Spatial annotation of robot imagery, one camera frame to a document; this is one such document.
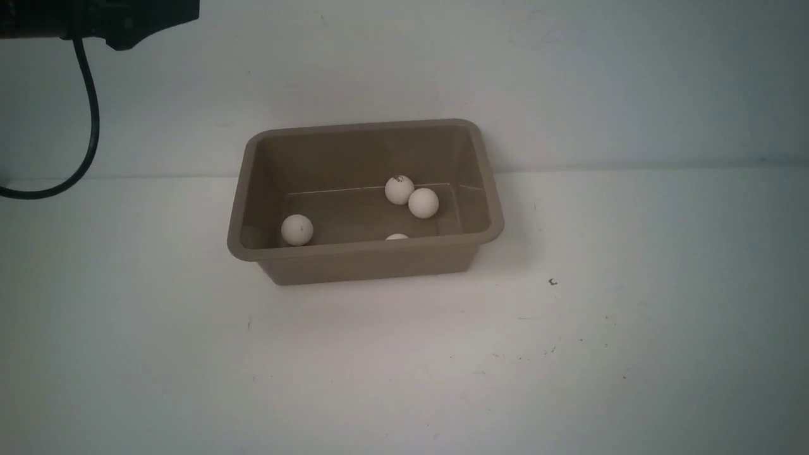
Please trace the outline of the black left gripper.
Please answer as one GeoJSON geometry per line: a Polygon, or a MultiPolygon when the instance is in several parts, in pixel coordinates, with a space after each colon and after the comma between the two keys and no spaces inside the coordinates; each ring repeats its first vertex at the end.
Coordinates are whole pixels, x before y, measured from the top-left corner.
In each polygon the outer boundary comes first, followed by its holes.
{"type": "Polygon", "coordinates": [[[1,37],[98,38],[123,51],[199,15],[199,1],[2,1],[1,37]]]}

